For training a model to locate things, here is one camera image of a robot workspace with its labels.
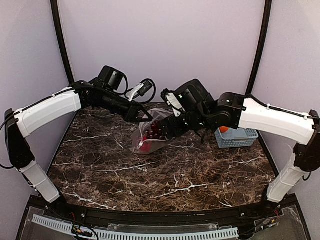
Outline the dark purple grapes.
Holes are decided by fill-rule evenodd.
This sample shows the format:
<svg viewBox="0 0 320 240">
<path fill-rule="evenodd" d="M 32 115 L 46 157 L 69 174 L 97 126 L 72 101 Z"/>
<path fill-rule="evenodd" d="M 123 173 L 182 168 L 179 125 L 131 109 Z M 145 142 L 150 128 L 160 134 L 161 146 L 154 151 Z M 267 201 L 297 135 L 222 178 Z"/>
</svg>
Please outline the dark purple grapes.
<svg viewBox="0 0 320 240">
<path fill-rule="evenodd" d="M 143 140 L 165 140 L 159 121 L 153 122 L 143 131 Z"/>
</svg>

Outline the clear zip top bag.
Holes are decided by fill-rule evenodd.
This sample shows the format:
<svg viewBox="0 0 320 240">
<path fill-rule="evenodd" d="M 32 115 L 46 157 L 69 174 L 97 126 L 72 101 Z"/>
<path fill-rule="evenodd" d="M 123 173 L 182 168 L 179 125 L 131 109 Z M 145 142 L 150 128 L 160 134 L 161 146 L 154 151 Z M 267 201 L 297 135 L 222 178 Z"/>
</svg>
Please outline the clear zip top bag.
<svg viewBox="0 0 320 240">
<path fill-rule="evenodd" d="M 144 130 L 146 130 L 147 127 L 150 127 L 153 122 L 163 120 L 164 118 L 169 117 L 172 114 L 172 112 L 159 107 L 152 108 L 151 110 L 148 110 L 148 112 L 153 116 L 153 120 L 151 122 L 139 123 L 138 128 L 134 131 L 131 137 L 130 151 L 135 154 L 142 154 L 138 147 L 140 142 L 155 142 L 156 143 L 155 151 L 165 147 L 169 142 L 166 139 L 165 140 L 158 140 L 158 139 L 143 140 Z"/>
</svg>

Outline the red apple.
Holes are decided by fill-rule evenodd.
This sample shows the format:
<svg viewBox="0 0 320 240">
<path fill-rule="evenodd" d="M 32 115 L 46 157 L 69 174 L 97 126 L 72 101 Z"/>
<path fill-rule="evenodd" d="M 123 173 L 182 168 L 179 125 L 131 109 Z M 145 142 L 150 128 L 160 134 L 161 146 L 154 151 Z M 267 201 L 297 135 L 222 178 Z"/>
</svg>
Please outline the red apple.
<svg viewBox="0 0 320 240">
<path fill-rule="evenodd" d="M 143 142 L 139 151 L 142 154 L 151 154 L 156 150 L 156 143 L 153 141 Z"/>
</svg>

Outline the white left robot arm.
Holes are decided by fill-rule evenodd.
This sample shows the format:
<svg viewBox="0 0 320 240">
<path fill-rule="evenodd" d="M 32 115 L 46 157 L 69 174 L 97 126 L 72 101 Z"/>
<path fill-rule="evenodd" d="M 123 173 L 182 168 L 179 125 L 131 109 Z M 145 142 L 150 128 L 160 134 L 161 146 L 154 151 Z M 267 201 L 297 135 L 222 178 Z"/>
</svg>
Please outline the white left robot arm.
<svg viewBox="0 0 320 240">
<path fill-rule="evenodd" d="M 75 82 L 36 103 L 4 113 L 1 129 L 10 168 L 21 173 L 49 204 L 62 197 L 47 175 L 49 164 L 72 117 L 88 107 L 108 110 L 129 123 L 152 120 L 144 104 L 103 89 L 94 80 Z"/>
</svg>

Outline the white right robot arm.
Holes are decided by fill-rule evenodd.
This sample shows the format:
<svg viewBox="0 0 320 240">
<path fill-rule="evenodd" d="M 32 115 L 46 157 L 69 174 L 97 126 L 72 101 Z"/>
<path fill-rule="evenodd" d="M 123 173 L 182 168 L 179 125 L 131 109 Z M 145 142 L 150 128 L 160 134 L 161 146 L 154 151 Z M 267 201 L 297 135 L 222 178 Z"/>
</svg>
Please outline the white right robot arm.
<svg viewBox="0 0 320 240">
<path fill-rule="evenodd" d="M 316 111 L 291 111 L 230 92 L 216 102 L 210 95 L 206 97 L 187 105 L 181 96 L 174 97 L 182 112 L 160 121 L 166 140 L 188 131 L 216 131 L 219 127 L 258 130 L 272 157 L 288 157 L 276 160 L 282 170 L 266 189 L 265 198 L 270 203 L 281 202 L 307 173 L 320 168 L 320 117 Z"/>
</svg>

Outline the orange fruit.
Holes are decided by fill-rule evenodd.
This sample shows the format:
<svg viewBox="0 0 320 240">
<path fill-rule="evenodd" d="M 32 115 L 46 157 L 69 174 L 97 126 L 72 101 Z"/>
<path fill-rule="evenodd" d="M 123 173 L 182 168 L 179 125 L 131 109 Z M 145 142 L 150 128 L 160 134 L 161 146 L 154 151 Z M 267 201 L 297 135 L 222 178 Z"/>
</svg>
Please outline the orange fruit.
<svg viewBox="0 0 320 240">
<path fill-rule="evenodd" d="M 226 133 L 229 129 L 230 129 L 229 127 L 221 126 L 221 127 L 219 128 L 219 131 L 220 131 L 221 133 Z"/>
</svg>

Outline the light blue perforated basket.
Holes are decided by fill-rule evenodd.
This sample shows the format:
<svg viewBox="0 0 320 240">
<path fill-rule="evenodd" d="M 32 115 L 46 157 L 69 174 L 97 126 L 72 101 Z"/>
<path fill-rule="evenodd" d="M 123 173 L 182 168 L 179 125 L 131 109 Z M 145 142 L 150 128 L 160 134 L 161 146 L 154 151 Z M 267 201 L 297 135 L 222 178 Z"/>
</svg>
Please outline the light blue perforated basket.
<svg viewBox="0 0 320 240">
<path fill-rule="evenodd" d="M 220 149 L 250 147 L 259 137 L 255 129 L 249 128 L 230 128 L 224 133 L 217 129 L 214 135 Z"/>
</svg>

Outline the black frame post left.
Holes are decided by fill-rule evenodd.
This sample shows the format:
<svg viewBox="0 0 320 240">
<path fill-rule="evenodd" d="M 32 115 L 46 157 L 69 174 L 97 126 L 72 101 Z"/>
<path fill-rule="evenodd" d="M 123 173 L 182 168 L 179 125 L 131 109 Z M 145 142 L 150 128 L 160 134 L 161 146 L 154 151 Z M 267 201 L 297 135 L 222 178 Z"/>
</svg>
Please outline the black frame post left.
<svg viewBox="0 0 320 240">
<path fill-rule="evenodd" d="M 75 75 L 71 63 L 71 59 L 67 49 L 67 43 L 64 34 L 64 28 L 62 23 L 62 17 L 60 13 L 59 1 L 58 0 L 50 0 L 50 8 L 53 19 L 53 25 L 55 30 L 55 35 L 58 43 L 58 48 L 60 52 L 60 56 L 62 59 L 64 71 L 69 84 L 75 83 Z"/>
</svg>

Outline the black frame post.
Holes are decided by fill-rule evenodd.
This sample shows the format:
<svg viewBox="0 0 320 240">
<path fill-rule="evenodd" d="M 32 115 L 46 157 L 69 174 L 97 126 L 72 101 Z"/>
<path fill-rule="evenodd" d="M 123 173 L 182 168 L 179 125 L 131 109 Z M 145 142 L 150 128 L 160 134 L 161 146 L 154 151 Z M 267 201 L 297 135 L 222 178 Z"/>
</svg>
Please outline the black frame post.
<svg viewBox="0 0 320 240">
<path fill-rule="evenodd" d="M 53 19 L 53 25 L 55 30 L 55 35 L 58 43 L 58 48 L 60 52 L 60 56 L 62 59 L 64 71 L 69 84 L 75 83 L 75 75 L 71 63 L 71 59 L 67 49 L 67 43 L 64 34 L 64 28 L 62 23 L 62 17 L 60 13 L 59 1 L 58 0 L 50 0 L 50 8 Z"/>
<path fill-rule="evenodd" d="M 252 64 L 251 73 L 250 73 L 248 84 L 247 84 L 246 91 L 245 91 L 246 95 L 251 94 L 253 92 L 253 88 L 254 88 L 254 85 L 256 82 L 261 59 L 263 56 L 265 42 L 267 39 L 270 16 L 271 16 L 271 11 L 272 11 L 272 2 L 273 2 L 272 0 L 265 0 L 264 1 L 264 10 L 263 10 L 261 28 L 260 28 L 256 53 L 255 53 L 254 61 Z"/>
</svg>

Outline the black front rail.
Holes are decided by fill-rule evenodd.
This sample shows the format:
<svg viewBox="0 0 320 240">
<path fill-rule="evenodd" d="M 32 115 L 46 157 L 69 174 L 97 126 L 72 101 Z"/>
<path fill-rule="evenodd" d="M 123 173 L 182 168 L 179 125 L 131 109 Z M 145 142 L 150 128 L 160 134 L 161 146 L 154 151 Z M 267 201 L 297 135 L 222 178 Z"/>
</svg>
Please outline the black front rail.
<svg viewBox="0 0 320 240">
<path fill-rule="evenodd" d="M 104 210 L 62 203 L 60 206 L 48 206 L 44 213 L 50 217 L 66 218 L 90 227 L 107 227 L 110 224 L 177 227 L 183 225 L 202 225 L 217 223 L 220 227 L 239 227 L 244 232 L 252 232 L 255 221 L 284 214 L 284 208 L 297 205 L 294 194 L 286 195 L 280 203 L 253 203 L 238 207 L 187 212 L 134 212 Z"/>
</svg>

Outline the black frame post right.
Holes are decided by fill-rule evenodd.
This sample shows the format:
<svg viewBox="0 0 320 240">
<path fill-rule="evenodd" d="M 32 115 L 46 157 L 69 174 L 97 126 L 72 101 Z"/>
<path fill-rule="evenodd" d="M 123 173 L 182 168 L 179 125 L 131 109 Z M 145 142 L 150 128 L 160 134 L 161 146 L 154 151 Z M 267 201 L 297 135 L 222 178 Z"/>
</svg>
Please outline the black frame post right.
<svg viewBox="0 0 320 240">
<path fill-rule="evenodd" d="M 254 61 L 252 64 L 251 73 L 250 73 L 248 84 L 247 84 L 246 91 L 245 91 L 246 95 L 251 94 L 253 92 L 253 88 L 254 88 L 254 85 L 256 82 L 261 59 L 263 56 L 265 42 L 267 39 L 270 16 L 271 16 L 271 11 L 272 11 L 272 2 L 273 2 L 272 0 L 265 0 L 264 1 L 264 10 L 263 10 L 261 28 L 260 28 L 256 53 L 255 53 Z"/>
</svg>

